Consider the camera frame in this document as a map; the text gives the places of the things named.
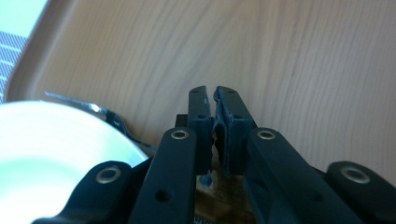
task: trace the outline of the white plate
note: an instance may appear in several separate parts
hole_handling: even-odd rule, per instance
[[[56,216],[96,164],[147,156],[88,113],[45,102],[0,105],[0,222]]]

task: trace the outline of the wood grain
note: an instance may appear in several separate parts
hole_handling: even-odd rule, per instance
[[[42,99],[46,90],[96,102],[158,144],[187,112],[190,89],[227,86],[310,164],[355,161],[396,185],[396,1],[70,6],[61,25],[41,22],[37,30],[51,35],[31,41],[48,50],[25,53],[8,101]]]

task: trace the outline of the wooden table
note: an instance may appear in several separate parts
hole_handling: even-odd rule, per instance
[[[396,185],[395,12],[391,0],[50,1],[6,100],[96,102],[158,144],[190,89],[227,86],[313,166],[355,161]]]

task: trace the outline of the metal grommet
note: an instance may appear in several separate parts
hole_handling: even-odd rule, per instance
[[[108,184],[117,180],[121,175],[121,170],[117,166],[110,166],[103,169],[96,175],[96,181],[100,184]]]
[[[275,135],[269,131],[258,131],[257,136],[264,140],[272,140],[275,138]]]
[[[171,136],[175,139],[185,139],[189,136],[189,134],[186,131],[183,130],[176,130],[174,132],[171,133]]]
[[[341,168],[341,174],[348,180],[358,184],[368,184],[370,177],[358,168],[352,166],[345,166]]]

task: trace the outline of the wooden surface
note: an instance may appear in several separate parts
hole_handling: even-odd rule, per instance
[[[355,161],[396,185],[396,1],[52,4],[8,101],[96,102],[158,144],[190,89],[227,86],[310,164]]]

